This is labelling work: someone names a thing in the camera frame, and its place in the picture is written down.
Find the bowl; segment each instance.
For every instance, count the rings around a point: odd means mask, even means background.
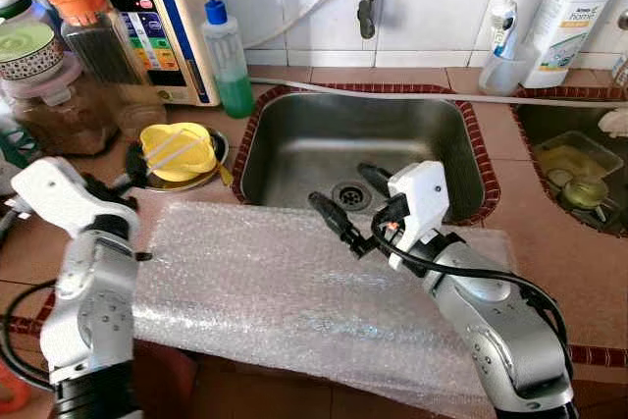
[[[0,26],[0,78],[41,82],[63,65],[63,48],[50,26],[16,22]]]

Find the black cable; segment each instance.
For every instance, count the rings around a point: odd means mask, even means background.
[[[373,221],[371,222],[371,232],[373,233],[373,237],[375,240],[384,248],[389,250],[391,253],[398,255],[405,262],[410,264],[415,264],[421,266],[424,269],[440,272],[447,275],[453,275],[456,277],[471,277],[475,279],[493,279],[493,280],[502,280],[504,282],[510,282],[519,286],[524,292],[531,293],[536,296],[539,300],[542,300],[546,309],[551,312],[552,317],[556,323],[556,333],[560,341],[562,341],[565,345],[568,344],[567,341],[567,327],[565,325],[564,319],[560,314],[560,310],[556,302],[549,296],[547,293],[543,291],[542,288],[537,287],[532,282],[518,277],[514,274],[507,272],[500,272],[498,270],[486,270],[486,269],[463,269],[458,267],[449,267],[446,265],[435,264],[434,262],[416,257],[404,250],[399,249],[395,245],[388,242],[388,240],[382,235],[380,231],[380,225],[384,222],[384,218],[389,215],[388,208],[384,208],[380,210]]]
[[[18,354],[13,350],[11,346],[11,318],[13,317],[14,311],[17,307],[24,301],[25,298],[32,295],[33,293],[40,291],[45,288],[52,288],[55,286],[56,280],[49,280],[48,282],[44,282],[43,284],[35,285],[34,287],[30,287],[29,289],[20,293],[16,298],[11,301],[11,304],[7,308],[7,311],[4,314],[4,319],[2,320],[2,345],[0,345],[0,356],[2,360],[7,365],[9,370],[11,370],[15,375],[20,377],[22,380],[27,382],[28,384],[41,388],[43,390],[48,390],[50,392],[54,392],[53,387],[50,383],[45,380],[48,378],[48,372],[40,370],[38,368],[33,367],[27,362],[23,361]]]
[[[0,219],[0,246],[3,244],[11,227],[18,220],[18,215],[19,213],[17,211],[11,209]]]

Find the sink basin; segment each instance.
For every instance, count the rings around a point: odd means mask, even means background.
[[[243,142],[235,165],[235,193],[248,203],[309,208],[307,196],[318,190],[347,211],[372,214],[384,197],[360,177],[357,165],[395,173],[424,160],[445,165],[447,221],[472,219],[486,203],[465,120],[446,100],[288,93],[267,103],[249,131],[252,138]],[[488,159],[483,172],[493,175]]]
[[[608,199],[602,206],[609,216],[615,214],[614,223],[599,224],[594,219],[583,218],[577,211],[574,216],[581,221],[608,233],[621,233],[626,225],[626,216],[621,213],[628,207],[628,138],[612,138],[598,128],[600,118],[608,110],[600,108],[567,108],[552,106],[521,105],[517,109],[519,122],[532,147],[567,131],[579,131],[618,155],[624,166],[606,176]]]

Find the second sink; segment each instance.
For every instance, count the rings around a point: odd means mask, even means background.
[[[263,109],[240,190],[250,203],[289,208],[308,208],[308,194],[318,190],[346,210],[373,213],[384,197],[361,179],[357,165],[367,162],[395,173],[424,160],[445,165],[451,202],[446,219],[475,215],[484,186],[455,105],[296,92]]]

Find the dish soap bottle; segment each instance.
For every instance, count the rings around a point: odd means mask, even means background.
[[[526,38],[537,59],[525,87],[554,87],[567,75],[608,0],[544,0]]]
[[[207,22],[202,27],[203,37],[225,111],[232,118],[248,117],[253,113],[255,101],[237,20],[227,15],[222,0],[209,0],[205,4],[205,13]]]

